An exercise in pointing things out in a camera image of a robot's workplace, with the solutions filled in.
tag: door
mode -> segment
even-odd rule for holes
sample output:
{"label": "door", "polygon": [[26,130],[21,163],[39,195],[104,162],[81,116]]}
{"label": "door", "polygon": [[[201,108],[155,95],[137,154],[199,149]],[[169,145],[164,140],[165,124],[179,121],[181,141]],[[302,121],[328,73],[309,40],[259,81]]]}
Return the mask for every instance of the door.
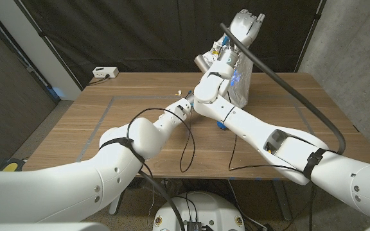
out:
{"label": "door", "polygon": [[10,158],[54,107],[0,39],[0,158]]}

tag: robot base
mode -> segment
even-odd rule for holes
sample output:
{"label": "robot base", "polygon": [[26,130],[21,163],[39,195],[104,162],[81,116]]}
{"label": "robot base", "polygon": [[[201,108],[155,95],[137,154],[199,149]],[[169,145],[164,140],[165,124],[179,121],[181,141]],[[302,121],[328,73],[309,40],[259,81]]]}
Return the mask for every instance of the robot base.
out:
{"label": "robot base", "polygon": [[[187,200],[180,197],[172,198],[174,204],[177,206],[182,219],[184,220],[185,227],[189,221],[189,212],[191,212],[191,221],[201,222],[202,226],[208,226],[214,231],[244,231],[245,225],[238,209],[229,201],[222,197],[202,191],[194,191],[181,194],[180,196],[188,198],[189,210]],[[176,231],[180,230],[179,223],[172,208],[168,203],[165,203],[155,215],[153,222],[153,231]]]}

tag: black curtain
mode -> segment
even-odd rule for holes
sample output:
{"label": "black curtain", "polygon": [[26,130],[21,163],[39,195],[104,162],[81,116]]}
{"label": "black curtain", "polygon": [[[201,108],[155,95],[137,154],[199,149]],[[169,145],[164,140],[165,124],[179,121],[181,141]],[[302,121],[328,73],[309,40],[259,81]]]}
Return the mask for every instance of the black curtain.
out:
{"label": "black curtain", "polygon": [[121,72],[199,72],[237,12],[266,15],[250,50],[276,72],[293,72],[319,0],[22,0],[83,86],[96,66]]}

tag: white power strip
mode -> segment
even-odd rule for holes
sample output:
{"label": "white power strip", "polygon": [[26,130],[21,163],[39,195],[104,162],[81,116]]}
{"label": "white power strip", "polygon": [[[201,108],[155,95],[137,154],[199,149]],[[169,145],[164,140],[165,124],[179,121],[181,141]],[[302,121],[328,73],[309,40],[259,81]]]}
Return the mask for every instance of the white power strip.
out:
{"label": "white power strip", "polygon": [[116,67],[95,67],[92,73],[95,78],[105,78],[107,74],[109,74],[109,78],[115,78],[119,70]]}

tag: yellow object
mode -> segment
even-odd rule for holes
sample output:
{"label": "yellow object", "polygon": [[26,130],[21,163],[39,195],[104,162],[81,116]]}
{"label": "yellow object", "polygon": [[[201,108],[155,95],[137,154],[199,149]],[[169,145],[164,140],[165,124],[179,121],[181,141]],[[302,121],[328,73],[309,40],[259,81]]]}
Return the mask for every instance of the yellow object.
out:
{"label": "yellow object", "polygon": [[8,164],[4,169],[3,171],[15,171],[18,167],[18,164],[17,163],[11,163],[11,164]]}

